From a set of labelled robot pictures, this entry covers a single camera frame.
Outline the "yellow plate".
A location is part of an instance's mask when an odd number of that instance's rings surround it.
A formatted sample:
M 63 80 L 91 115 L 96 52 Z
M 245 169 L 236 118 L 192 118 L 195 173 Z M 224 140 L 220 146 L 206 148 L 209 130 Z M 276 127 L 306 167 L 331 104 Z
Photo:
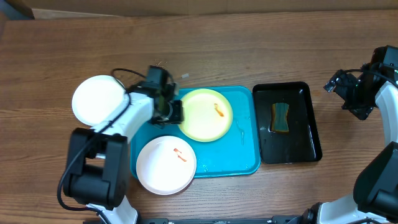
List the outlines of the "yellow plate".
M 190 139 L 211 142 L 229 131 L 233 110 L 231 103 L 221 93 L 200 88 L 188 92 L 181 101 L 183 121 L 178 127 Z

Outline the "green yellow sponge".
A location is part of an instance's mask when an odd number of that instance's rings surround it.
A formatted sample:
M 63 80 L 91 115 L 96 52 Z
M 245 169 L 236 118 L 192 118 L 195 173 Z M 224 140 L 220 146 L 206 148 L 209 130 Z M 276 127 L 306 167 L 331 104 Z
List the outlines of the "green yellow sponge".
M 271 106 L 271 131 L 274 133 L 287 134 L 289 105 L 287 103 L 274 103 Z

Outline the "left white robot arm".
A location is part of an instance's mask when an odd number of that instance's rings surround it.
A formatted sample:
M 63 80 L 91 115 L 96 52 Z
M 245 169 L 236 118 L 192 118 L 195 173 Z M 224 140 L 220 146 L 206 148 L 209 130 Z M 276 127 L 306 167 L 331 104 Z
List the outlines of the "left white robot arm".
M 67 164 L 57 189 L 59 204 L 71 209 L 62 195 L 74 198 L 78 211 L 95 212 L 102 223 L 135 223 L 138 213 L 126 197 L 130 178 L 128 147 L 146 122 L 179 124 L 182 102 L 163 96 L 127 94 L 100 124 L 76 128 L 68 148 Z

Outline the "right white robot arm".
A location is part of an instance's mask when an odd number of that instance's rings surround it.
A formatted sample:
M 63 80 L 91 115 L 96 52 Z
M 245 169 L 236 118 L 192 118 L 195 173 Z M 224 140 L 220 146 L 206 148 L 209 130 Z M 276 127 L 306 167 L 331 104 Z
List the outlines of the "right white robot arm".
M 386 146 L 360 173 L 352 194 L 318 202 L 291 223 L 397 223 L 397 68 L 363 74 L 379 77 L 373 97 L 381 112 Z

